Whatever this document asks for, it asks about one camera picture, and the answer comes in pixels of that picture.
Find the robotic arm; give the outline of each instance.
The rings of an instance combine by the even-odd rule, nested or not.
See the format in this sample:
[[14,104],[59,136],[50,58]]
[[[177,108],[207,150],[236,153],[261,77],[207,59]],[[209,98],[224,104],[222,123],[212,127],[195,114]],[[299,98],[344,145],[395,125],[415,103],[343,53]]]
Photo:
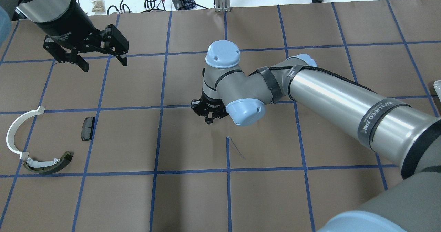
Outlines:
[[127,39],[114,25],[103,31],[95,28],[76,0],[0,0],[0,43],[11,30],[15,8],[47,34],[43,47],[59,63],[77,64],[87,72],[89,64],[78,53],[97,51],[127,66]]
[[230,41],[210,45],[203,92],[191,108],[205,122],[227,115],[239,126],[258,121],[265,105],[288,96],[337,125],[401,169],[405,181],[342,213],[320,232],[419,232],[441,228],[441,120],[320,69],[310,56],[290,57],[246,77]]

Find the grid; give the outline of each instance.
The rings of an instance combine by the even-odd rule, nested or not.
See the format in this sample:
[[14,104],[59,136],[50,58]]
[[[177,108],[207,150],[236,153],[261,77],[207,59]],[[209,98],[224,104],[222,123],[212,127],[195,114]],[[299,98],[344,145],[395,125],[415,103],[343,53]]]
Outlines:
[[[436,97],[435,95],[431,95],[429,90],[427,89],[427,87],[425,86],[425,83],[423,81],[422,75],[418,69],[418,66],[416,64],[416,61],[414,60],[412,53],[408,47],[408,45],[412,45],[412,44],[433,44],[433,43],[441,43],[441,41],[418,41],[418,42],[407,42],[404,38],[403,32],[400,28],[400,25],[397,21],[397,18],[394,14],[394,11],[392,9],[392,6],[390,4],[389,1],[387,1],[387,5],[390,9],[390,12],[392,14],[392,17],[394,19],[394,22],[398,28],[398,31],[400,33],[400,36],[402,38],[402,42],[392,42],[392,43],[369,43],[369,44],[347,44],[346,40],[345,40],[345,35],[343,34],[343,30],[342,30],[342,26],[340,24],[340,19],[339,19],[339,15],[337,14],[337,10],[335,8],[335,4],[332,3],[332,9],[334,11],[334,15],[335,15],[335,19],[337,21],[337,25],[340,31],[340,35],[343,41],[343,44],[341,45],[320,45],[320,46],[316,46],[316,45],[311,45],[311,46],[296,46],[296,47],[288,47],[287,45],[287,39],[286,39],[286,35],[285,35],[285,26],[284,26],[284,22],[283,22],[283,17],[282,17],[282,12],[280,10],[280,6],[277,6],[277,11],[278,11],[278,16],[280,19],[280,28],[282,31],[282,36],[283,36],[283,41],[284,41],[284,47],[278,47],[278,48],[258,48],[258,49],[243,49],[241,50],[242,52],[247,52],[247,51],[271,51],[271,50],[284,50],[285,51],[285,55],[286,57],[288,57],[288,50],[293,50],[293,49],[315,49],[315,48],[334,48],[334,47],[340,47],[340,48],[344,48],[346,55],[348,57],[348,61],[351,67],[351,71],[353,74],[353,78],[354,80],[357,82],[357,76],[356,76],[356,71],[354,69],[354,66],[352,64],[352,60],[351,60],[351,55],[349,52],[350,47],[359,47],[359,46],[374,46],[374,45],[404,45],[406,48],[406,51],[408,53],[409,58],[411,59],[411,62],[413,64],[413,67],[419,77],[419,80],[422,84],[422,87],[425,91],[426,95],[419,95],[419,96],[398,96],[396,98],[399,99],[413,99],[413,98],[427,98],[428,101],[430,102],[430,105],[433,109],[433,113],[435,116],[438,117],[438,111],[436,109],[436,106],[433,102],[433,97]],[[202,169],[202,170],[180,170],[180,171],[159,171],[158,170],[158,161],[159,161],[159,153],[160,153],[160,142],[161,142],[161,132],[162,132],[162,120],[163,120],[163,114],[164,114],[164,109],[169,109],[169,108],[188,108],[189,105],[164,105],[164,90],[165,90],[165,80],[166,80],[166,75],[167,75],[167,58],[170,55],[182,55],[182,54],[201,54],[201,53],[206,53],[206,51],[198,51],[198,52],[178,52],[178,53],[170,53],[168,51],[169,49],[169,43],[170,43],[170,28],[172,25],[172,19],[173,19],[173,14],[175,14],[174,12],[170,12],[169,18],[168,18],[168,27],[167,27],[167,41],[166,41],[166,47],[165,47],[165,52],[164,53],[152,53],[152,54],[136,54],[136,55],[127,55],[127,57],[129,58],[133,58],[133,57],[139,57],[139,56],[164,56],[164,70],[163,70],[163,78],[162,78],[162,86],[161,86],[161,103],[160,106],[148,106],[148,107],[115,107],[115,108],[101,108],[101,102],[102,102],[102,98],[103,98],[103,93],[104,93],[104,87],[106,84],[106,78],[107,78],[107,71],[109,70],[109,64],[110,64],[110,60],[113,58],[113,56],[95,56],[95,57],[85,57],[85,59],[107,59],[107,64],[106,64],[106,68],[104,71],[104,78],[102,81],[102,85],[101,85],[101,93],[99,96],[99,102],[98,102],[98,106],[97,108],[85,108],[85,109],[58,109],[58,110],[46,110],[45,113],[66,113],[66,112],[96,112],[96,124],[99,123],[99,116],[100,116],[100,112],[101,111],[111,111],[111,110],[131,110],[131,109],[158,109],[160,111],[160,118],[159,118],[159,127],[158,127],[158,132],[157,132],[157,146],[156,146],[156,156],[155,156],[155,162],[154,162],[154,171],[132,171],[132,172],[88,172],[88,165],[89,165],[89,159],[90,159],[90,155],[91,155],[91,151],[92,151],[92,147],[93,147],[93,141],[94,138],[92,138],[92,140],[90,141],[90,145],[89,145],[89,150],[87,153],[87,158],[86,158],[86,163],[84,166],[84,171],[83,172],[79,172],[79,173],[56,173],[56,174],[52,174],[50,175],[50,177],[82,177],[82,181],[81,181],[81,185],[80,185],[80,190],[79,190],[79,194],[78,194],[78,200],[77,200],[77,204],[76,204],[76,209],[75,209],[75,215],[74,215],[74,220],[73,220],[73,224],[72,224],[72,231],[74,232],[76,229],[76,224],[77,224],[77,217],[78,217],[78,213],[79,213],[79,209],[81,206],[81,202],[82,202],[82,193],[83,193],[83,188],[85,185],[85,179],[86,177],[89,176],[129,176],[129,175],[152,175],[153,176],[153,183],[152,183],[152,196],[151,196],[151,207],[150,207],[150,219],[149,219],[149,224],[150,224],[150,231],[152,231],[153,228],[153,215],[154,215],[154,209],[155,209],[155,196],[156,196],[156,181],[157,181],[157,177],[158,175],[170,175],[170,174],[196,174],[196,173],[213,173],[213,172],[226,172],[227,173],[227,216],[228,216],[228,231],[231,232],[233,230],[233,226],[232,226],[232,201],[231,201],[231,180],[230,180],[230,174],[232,172],[241,172],[241,171],[303,171],[304,172],[304,182],[305,182],[305,187],[306,187],[306,196],[307,196],[307,205],[308,205],[308,209],[309,209],[309,216],[310,216],[310,224],[311,224],[311,230],[314,232],[316,230],[316,226],[315,226],[315,220],[314,220],[314,212],[313,212],[313,205],[312,205],[312,201],[311,201],[311,194],[310,194],[310,185],[309,185],[309,180],[308,180],[308,171],[310,170],[324,170],[324,169],[379,169],[380,175],[381,175],[381,180],[383,182],[383,186],[384,189],[387,190],[388,185],[386,183],[386,179],[384,176],[384,168],[394,168],[396,167],[395,165],[392,164],[382,164],[379,155],[376,154],[376,160],[377,160],[377,164],[375,165],[356,165],[356,166],[307,166],[307,160],[305,157],[305,152],[304,152],[304,145],[303,145],[303,141],[302,141],[302,132],[301,132],[301,124],[300,124],[300,120],[299,120],[299,113],[298,113],[298,106],[296,102],[292,102],[292,101],[280,101],[278,103],[288,103],[288,104],[293,104],[293,110],[295,112],[295,119],[296,119],[296,127],[297,127],[297,131],[298,131],[298,138],[299,138],[299,144],[300,144],[300,152],[301,152],[301,157],[302,157],[302,166],[301,167],[271,167],[271,168],[231,168],[230,167],[230,138],[226,138],[226,168],[222,168],[222,169]],[[225,32],[225,39],[228,39],[228,28],[227,28],[227,19],[228,19],[228,14],[225,13],[224,14],[224,32]],[[120,15],[118,15],[117,19],[116,19],[116,26],[118,27],[120,21]],[[43,91],[41,93],[41,97],[40,97],[40,102],[39,105],[41,105],[42,101],[43,101],[43,97],[44,94],[46,92],[46,88],[48,86],[49,80],[51,78],[51,73],[52,70],[54,68],[55,65],[55,60],[54,59],[44,59],[44,60],[24,60],[24,61],[4,61],[6,53],[9,49],[9,46],[11,45],[12,39],[14,38],[14,35],[16,34],[17,28],[19,26],[20,22],[17,22],[14,31],[12,33],[12,36],[8,42],[8,45],[6,47],[6,50],[1,58],[0,61],[0,66],[2,64],[10,64],[10,63],[24,63],[24,62],[50,62],[51,67],[49,70],[49,74],[47,76]],[[22,114],[25,113],[26,111],[9,111],[9,112],[0,112],[0,115],[3,114]],[[24,147],[24,151],[27,150],[27,146],[29,144],[32,132],[33,132],[33,128],[34,125],[36,123],[36,119],[37,117],[33,118],[32,121],[32,125],[30,127],[30,132],[27,136],[27,140],[25,143],[25,147]],[[0,175],[0,178],[13,178],[13,182],[12,182],[12,186],[11,189],[9,191],[9,195],[8,195],[8,199],[6,201],[6,205],[3,209],[3,213],[1,216],[1,220],[0,220],[0,228],[3,224],[3,220],[5,218],[5,215],[8,211],[8,205],[9,205],[9,201],[11,199],[11,196],[14,192],[14,186],[16,184],[16,180],[18,178],[26,178],[26,177],[42,177],[42,176],[36,176],[34,174],[19,174],[19,171],[21,169],[21,162],[17,167],[16,173],[13,175]]]

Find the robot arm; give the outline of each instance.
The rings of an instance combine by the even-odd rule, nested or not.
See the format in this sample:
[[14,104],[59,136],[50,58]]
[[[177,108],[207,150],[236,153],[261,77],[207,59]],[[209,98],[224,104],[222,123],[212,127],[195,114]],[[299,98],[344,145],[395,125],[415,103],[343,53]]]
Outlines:
[[211,124],[227,115],[239,126],[258,121],[265,105],[289,96],[328,119],[401,169],[405,181],[331,219],[320,232],[438,231],[441,228],[441,120],[332,72],[308,55],[246,77],[232,42],[208,49],[203,93],[191,108]]
[[127,66],[127,39],[114,25],[108,25],[103,31],[95,28],[75,0],[0,1],[0,22],[3,23],[0,24],[0,35],[3,34],[3,40],[10,32],[10,18],[18,5],[17,8],[47,34],[43,47],[59,63],[77,64],[87,72],[89,64],[78,53],[98,51],[115,56]]

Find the blue joint cap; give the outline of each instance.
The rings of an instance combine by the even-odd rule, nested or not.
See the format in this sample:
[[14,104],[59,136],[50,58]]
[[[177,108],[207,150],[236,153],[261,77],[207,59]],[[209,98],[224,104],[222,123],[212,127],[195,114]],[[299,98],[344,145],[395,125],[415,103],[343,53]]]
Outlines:
[[230,102],[227,110],[234,123],[239,126],[254,124],[265,115],[265,104],[258,99],[239,99]]
[[298,59],[306,62],[311,67],[318,67],[317,63],[314,61],[314,59],[312,59],[311,56],[308,54],[300,54],[297,56],[288,57],[288,59],[290,59],[290,58],[298,58]]
[[9,33],[11,33],[11,19],[6,11],[0,6],[0,46],[8,37]]
[[208,47],[205,62],[215,68],[231,68],[240,61],[240,50],[237,45],[228,40],[213,42]]

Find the white plastic hook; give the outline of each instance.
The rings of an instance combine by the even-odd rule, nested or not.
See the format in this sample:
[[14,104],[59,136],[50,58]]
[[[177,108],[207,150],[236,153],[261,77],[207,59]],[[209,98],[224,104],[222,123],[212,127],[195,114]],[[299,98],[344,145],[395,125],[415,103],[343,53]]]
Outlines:
[[40,105],[36,110],[28,111],[27,113],[24,113],[21,116],[19,116],[9,127],[8,133],[6,134],[6,145],[8,146],[10,151],[20,155],[20,160],[27,159],[29,153],[21,152],[20,150],[17,149],[16,144],[14,142],[16,132],[24,121],[26,121],[28,118],[31,118],[33,116],[41,115],[44,113],[44,111],[45,108]]

